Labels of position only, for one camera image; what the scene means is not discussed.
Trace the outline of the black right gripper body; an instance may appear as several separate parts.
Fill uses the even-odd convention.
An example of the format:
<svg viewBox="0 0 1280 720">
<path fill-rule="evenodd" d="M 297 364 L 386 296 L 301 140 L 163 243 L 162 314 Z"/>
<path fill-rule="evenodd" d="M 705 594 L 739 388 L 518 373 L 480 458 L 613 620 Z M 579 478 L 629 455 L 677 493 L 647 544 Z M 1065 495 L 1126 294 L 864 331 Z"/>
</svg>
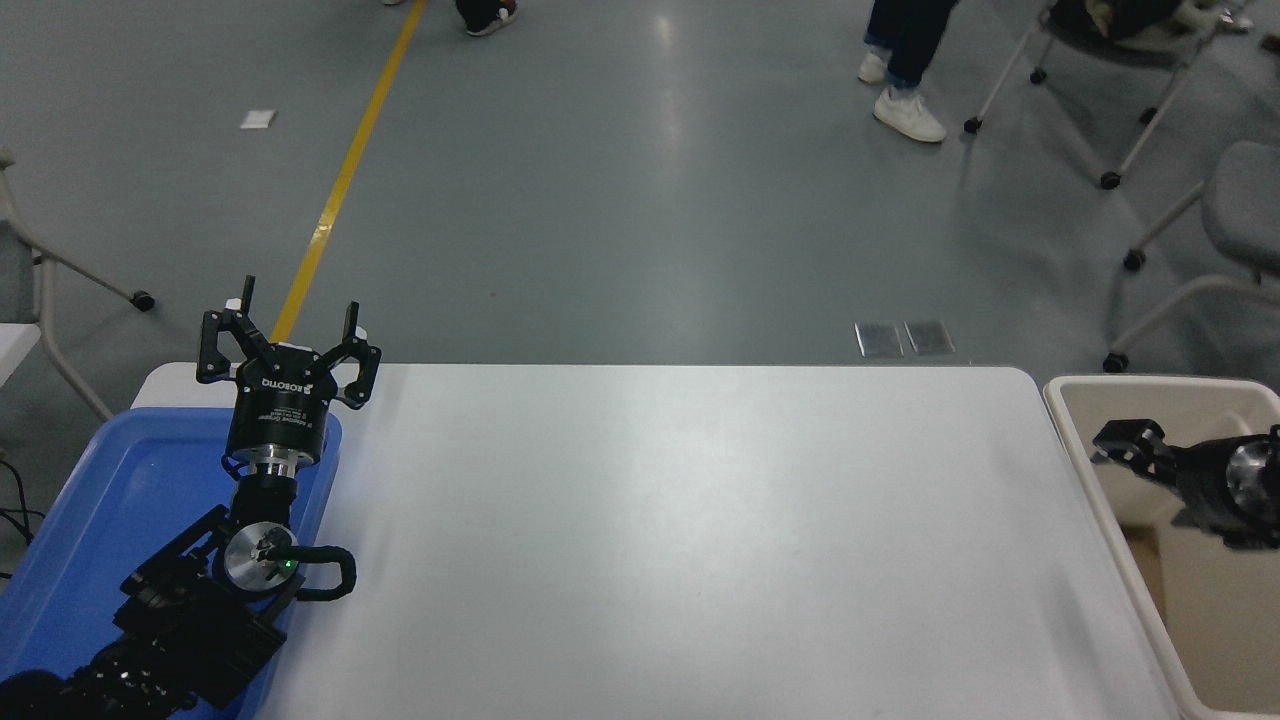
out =
<svg viewBox="0 0 1280 720">
<path fill-rule="evenodd" d="M 1228 468 L 1238 438 L 1211 439 L 1189 447 L 1171 446 L 1175 496 L 1183 503 L 1171 524 L 1198 529 L 1240 529 L 1228 506 Z"/>
</svg>

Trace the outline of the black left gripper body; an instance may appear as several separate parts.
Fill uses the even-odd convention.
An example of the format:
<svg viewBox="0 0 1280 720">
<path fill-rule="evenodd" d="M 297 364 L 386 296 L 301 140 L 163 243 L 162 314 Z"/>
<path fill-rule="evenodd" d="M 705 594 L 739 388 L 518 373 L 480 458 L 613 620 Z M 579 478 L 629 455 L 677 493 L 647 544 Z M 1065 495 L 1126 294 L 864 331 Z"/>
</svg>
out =
<svg viewBox="0 0 1280 720">
<path fill-rule="evenodd" d="M 314 366 L 320 355 L 305 346 L 278 345 L 275 357 L 244 360 L 236 370 L 238 392 L 225 455 L 253 462 L 270 448 L 291 451 L 300 465 L 323 457 L 328 404 L 337 392 L 332 369 Z"/>
</svg>

